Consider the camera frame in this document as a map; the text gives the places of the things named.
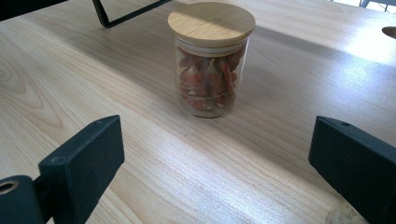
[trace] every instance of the jar contents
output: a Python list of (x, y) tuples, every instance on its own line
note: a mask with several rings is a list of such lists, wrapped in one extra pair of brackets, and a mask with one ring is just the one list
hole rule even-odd
[(230, 112), (236, 98), (237, 71), (242, 72), (237, 67), (244, 58), (246, 46), (221, 57), (197, 56), (177, 47), (181, 53), (177, 84), (181, 103), (187, 112), (203, 118)]

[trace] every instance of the wooden table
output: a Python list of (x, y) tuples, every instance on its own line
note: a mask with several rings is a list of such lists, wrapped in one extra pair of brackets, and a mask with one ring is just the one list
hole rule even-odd
[[(145, 1), (104, 1), (110, 20)], [(92, 1), (0, 22), (0, 179), (37, 164), (88, 123), (121, 117), (126, 161), (89, 223), (325, 223), (343, 199), (311, 167), (315, 118), (396, 146), (396, 26), (323, 0), (227, 1), (257, 20), (233, 112), (178, 105), (172, 1), (111, 29)]]

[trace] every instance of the glass jar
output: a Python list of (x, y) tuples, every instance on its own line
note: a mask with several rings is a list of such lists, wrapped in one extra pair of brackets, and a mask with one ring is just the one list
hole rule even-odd
[(175, 34), (177, 95), (188, 113), (224, 116), (233, 108), (254, 17), (223, 3), (197, 3), (171, 13)]

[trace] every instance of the wooden lid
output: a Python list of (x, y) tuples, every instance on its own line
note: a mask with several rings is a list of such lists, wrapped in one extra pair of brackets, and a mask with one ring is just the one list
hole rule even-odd
[(176, 37), (201, 47), (225, 47), (250, 36), (256, 22), (253, 15), (224, 3), (196, 3), (177, 9), (168, 23)]

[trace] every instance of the black bracket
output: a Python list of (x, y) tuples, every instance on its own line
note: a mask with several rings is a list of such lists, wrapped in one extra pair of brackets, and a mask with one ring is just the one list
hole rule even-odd
[(120, 117), (99, 119), (38, 164), (0, 180), (0, 223), (85, 223), (124, 162)]
[(308, 159), (369, 223), (396, 223), (396, 147), (349, 123), (317, 117)]
[(98, 14), (100, 23), (103, 26), (105, 26), (106, 28), (111, 28), (111, 27), (113, 27), (115, 25), (118, 25), (118, 24), (120, 24), (122, 22), (128, 21), (128, 20), (130, 20), (133, 17), (136, 17), (136, 16), (138, 16), (140, 14), (143, 14), (143, 13), (145, 13), (147, 11), (150, 11), (150, 10), (156, 8), (156, 7), (160, 7), (161, 5), (163, 5), (163, 4), (167, 3), (167, 2), (170, 2), (172, 0), (159, 0), (159, 1), (157, 1), (155, 3), (152, 3), (152, 4), (150, 4), (150, 5), (146, 6), (146, 7), (142, 7), (140, 9), (128, 14), (128, 15), (120, 17), (120, 18), (118, 18), (118, 19), (116, 19), (114, 21), (109, 21), (108, 20), (108, 16), (106, 14), (105, 8), (103, 7), (103, 5), (100, 2), (100, 0), (92, 0), (92, 1), (93, 1), (93, 5), (95, 6), (96, 13)]

